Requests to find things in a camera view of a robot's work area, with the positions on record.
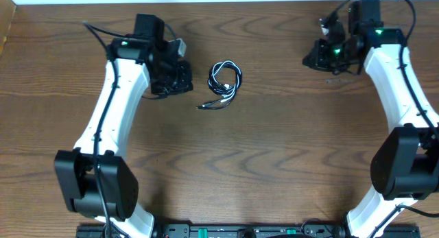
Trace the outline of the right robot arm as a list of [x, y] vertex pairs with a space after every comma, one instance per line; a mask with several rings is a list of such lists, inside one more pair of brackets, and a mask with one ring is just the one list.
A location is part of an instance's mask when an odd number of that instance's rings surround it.
[[438, 191], [438, 114], [413, 70], [409, 33], [386, 27], [379, 0], [346, 0], [348, 26], [337, 11], [320, 20], [323, 37], [302, 63], [339, 75], [352, 65], [372, 80], [389, 135], [370, 164], [371, 188], [334, 237], [405, 237], [390, 224], [404, 210]]

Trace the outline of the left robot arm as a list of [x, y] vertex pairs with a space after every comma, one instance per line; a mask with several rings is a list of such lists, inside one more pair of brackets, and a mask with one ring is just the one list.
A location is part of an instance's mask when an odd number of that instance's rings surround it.
[[97, 237], [155, 237], [155, 218], [138, 202], [139, 183], [126, 164], [128, 138], [146, 90], [154, 99], [191, 91], [190, 64], [180, 38], [165, 40], [165, 22], [138, 14], [131, 34], [104, 45], [106, 74], [90, 121], [54, 169], [69, 211], [104, 223]]

